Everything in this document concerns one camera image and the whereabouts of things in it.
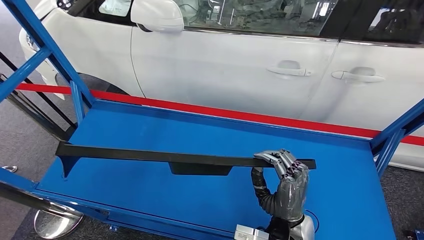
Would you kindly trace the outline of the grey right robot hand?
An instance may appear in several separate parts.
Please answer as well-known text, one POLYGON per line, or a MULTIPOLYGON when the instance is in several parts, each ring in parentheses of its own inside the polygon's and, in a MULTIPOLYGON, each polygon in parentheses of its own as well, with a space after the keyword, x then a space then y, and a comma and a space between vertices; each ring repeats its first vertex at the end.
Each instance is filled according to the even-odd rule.
POLYGON ((309 183, 309 168, 288 150, 266 150, 255 153, 254 158, 274 166, 279 178, 276 192, 267 187, 262 167, 251 169, 251 180, 259 206, 269 215, 289 222, 300 220, 309 183))

